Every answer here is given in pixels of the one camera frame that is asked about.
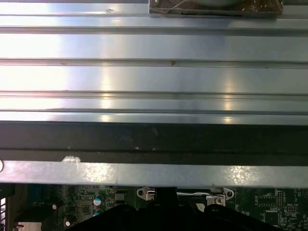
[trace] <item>microchip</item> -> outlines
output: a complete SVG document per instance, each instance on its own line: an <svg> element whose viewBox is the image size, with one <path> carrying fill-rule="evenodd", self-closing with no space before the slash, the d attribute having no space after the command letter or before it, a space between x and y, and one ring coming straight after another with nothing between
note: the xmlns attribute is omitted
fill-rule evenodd
<svg viewBox="0 0 308 231"><path fill-rule="evenodd" d="M90 207L89 206L83 206L82 207L82 213L83 214L90 214Z"/></svg>
<svg viewBox="0 0 308 231"><path fill-rule="evenodd" d="M115 193L115 200L116 200L116 201L125 201L125 193L116 192L116 193Z"/></svg>
<svg viewBox="0 0 308 231"><path fill-rule="evenodd" d="M265 211L264 222L273 226L278 226L279 224L279 214L277 211Z"/></svg>
<svg viewBox="0 0 308 231"><path fill-rule="evenodd" d="M258 206L276 206L276 197L258 196Z"/></svg>

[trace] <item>metal panel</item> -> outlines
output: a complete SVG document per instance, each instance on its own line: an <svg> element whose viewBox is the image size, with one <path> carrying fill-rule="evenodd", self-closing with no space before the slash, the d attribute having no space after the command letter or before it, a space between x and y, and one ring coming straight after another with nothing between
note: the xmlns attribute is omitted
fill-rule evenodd
<svg viewBox="0 0 308 231"><path fill-rule="evenodd" d="M0 66L0 91L307 94L306 69Z"/></svg>
<svg viewBox="0 0 308 231"><path fill-rule="evenodd" d="M307 39L300 37L1 34L0 58L304 62L306 44Z"/></svg>
<svg viewBox="0 0 308 231"><path fill-rule="evenodd" d="M6 161L1 182L177 187L308 187L308 167Z"/></svg>

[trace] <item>capacitor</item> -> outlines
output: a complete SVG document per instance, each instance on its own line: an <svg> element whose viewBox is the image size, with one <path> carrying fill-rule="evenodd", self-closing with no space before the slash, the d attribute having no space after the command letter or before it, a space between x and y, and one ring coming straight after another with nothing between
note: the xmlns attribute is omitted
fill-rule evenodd
<svg viewBox="0 0 308 231"><path fill-rule="evenodd" d="M56 210L56 209L60 208L62 205L64 205L64 201L59 200L56 203L53 203L51 207L52 207L53 210Z"/></svg>
<svg viewBox="0 0 308 231"><path fill-rule="evenodd" d="M96 209L93 216L97 216L97 215L100 215L101 213L103 213L103 210L102 209Z"/></svg>
<svg viewBox="0 0 308 231"><path fill-rule="evenodd" d="M94 198L93 203L96 206L100 206L102 201L103 201L103 196L99 194Z"/></svg>
<svg viewBox="0 0 308 231"><path fill-rule="evenodd" d="M76 223L76 221L77 221L76 215L67 214L64 217L64 225L67 226L67 227L72 226L74 223Z"/></svg>

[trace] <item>black plastic part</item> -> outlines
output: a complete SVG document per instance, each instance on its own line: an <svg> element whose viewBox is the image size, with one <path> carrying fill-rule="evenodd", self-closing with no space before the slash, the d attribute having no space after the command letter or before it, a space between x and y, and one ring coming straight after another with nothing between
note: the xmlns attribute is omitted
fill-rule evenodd
<svg viewBox="0 0 308 231"><path fill-rule="evenodd" d="M307 126L0 122L3 160L308 166Z"/></svg>

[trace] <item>metal rail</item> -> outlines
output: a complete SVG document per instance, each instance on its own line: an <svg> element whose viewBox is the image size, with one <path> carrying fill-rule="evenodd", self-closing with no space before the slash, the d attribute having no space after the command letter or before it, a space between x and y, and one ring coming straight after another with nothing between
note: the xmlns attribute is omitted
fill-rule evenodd
<svg viewBox="0 0 308 231"><path fill-rule="evenodd" d="M0 119L307 125L307 9L267 20L0 3Z"/></svg>

